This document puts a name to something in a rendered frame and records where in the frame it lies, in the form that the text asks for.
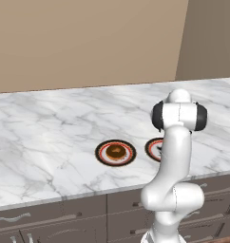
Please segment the chocolate-glazed doughnut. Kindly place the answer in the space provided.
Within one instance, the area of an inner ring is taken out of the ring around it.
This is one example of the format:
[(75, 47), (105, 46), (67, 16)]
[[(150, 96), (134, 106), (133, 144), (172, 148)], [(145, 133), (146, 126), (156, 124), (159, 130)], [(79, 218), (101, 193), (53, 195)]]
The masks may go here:
[(126, 155), (125, 148), (119, 144), (112, 144), (108, 146), (105, 153), (110, 159), (114, 160), (122, 159)]

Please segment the black-rimmed red-ringed plate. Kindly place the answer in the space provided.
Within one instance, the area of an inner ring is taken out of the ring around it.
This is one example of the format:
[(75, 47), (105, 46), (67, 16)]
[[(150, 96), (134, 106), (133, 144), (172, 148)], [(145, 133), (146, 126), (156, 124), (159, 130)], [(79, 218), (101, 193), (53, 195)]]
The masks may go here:
[[(108, 146), (112, 145), (112, 144), (119, 144), (122, 145), (125, 148), (126, 151), (126, 155), (124, 158), (122, 159), (110, 159), (105, 151), (107, 149)], [(111, 167), (122, 167), (122, 166), (126, 166), (129, 163), (131, 163), (137, 156), (137, 152), (135, 147), (124, 140), (106, 140), (101, 142), (95, 149), (94, 151), (95, 157), (98, 161), (100, 161), (103, 165), (106, 166), (111, 166)]]
[(163, 138), (155, 138), (149, 140), (145, 144), (144, 150), (150, 158), (152, 158), (157, 162), (160, 162), (162, 157), (162, 146), (163, 146)]

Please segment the narrow brown drawer front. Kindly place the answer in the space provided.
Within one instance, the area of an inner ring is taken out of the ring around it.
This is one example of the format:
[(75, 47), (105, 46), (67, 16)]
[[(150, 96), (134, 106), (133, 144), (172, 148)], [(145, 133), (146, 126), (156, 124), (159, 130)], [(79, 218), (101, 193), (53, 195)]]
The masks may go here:
[(154, 213), (139, 209), (107, 216), (107, 241), (117, 241), (142, 234), (129, 233), (133, 229), (150, 228), (154, 222)]
[(107, 195), (107, 212), (109, 214), (121, 213), (143, 207), (132, 207), (133, 202), (141, 202), (141, 189), (123, 191)]

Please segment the wide brown drawer front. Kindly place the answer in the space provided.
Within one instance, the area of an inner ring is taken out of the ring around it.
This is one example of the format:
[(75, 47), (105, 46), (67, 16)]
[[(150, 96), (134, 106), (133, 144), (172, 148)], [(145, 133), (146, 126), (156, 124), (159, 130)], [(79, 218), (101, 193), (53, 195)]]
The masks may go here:
[(4, 210), (0, 211), (0, 217), (16, 217), (24, 213), (31, 213), (31, 217), (24, 217), (13, 223), (0, 221), (0, 228), (55, 219), (65, 215), (75, 215), (78, 212), (82, 212), (82, 218), (105, 215), (105, 204), (106, 196), (89, 196), (25, 208)]

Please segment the brown cupboard door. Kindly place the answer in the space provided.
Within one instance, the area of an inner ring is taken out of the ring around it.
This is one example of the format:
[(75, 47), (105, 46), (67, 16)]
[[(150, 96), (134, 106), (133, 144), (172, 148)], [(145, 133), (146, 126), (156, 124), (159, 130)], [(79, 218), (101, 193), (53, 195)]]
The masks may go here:
[(32, 234), (34, 243), (106, 243), (106, 218), (98, 216), (29, 227), (21, 231), (29, 243), (27, 234)]
[(0, 233), (0, 243), (12, 243), (12, 241), (10, 239), (11, 236), (16, 237), (17, 243), (22, 243), (22, 240), (17, 231)]

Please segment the reddish-brown wooden edge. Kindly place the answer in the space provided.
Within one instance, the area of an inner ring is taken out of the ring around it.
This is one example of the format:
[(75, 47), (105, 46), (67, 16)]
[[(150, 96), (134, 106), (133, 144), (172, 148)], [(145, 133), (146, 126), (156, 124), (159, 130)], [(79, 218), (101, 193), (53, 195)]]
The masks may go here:
[(206, 243), (230, 243), (230, 236), (207, 241)]

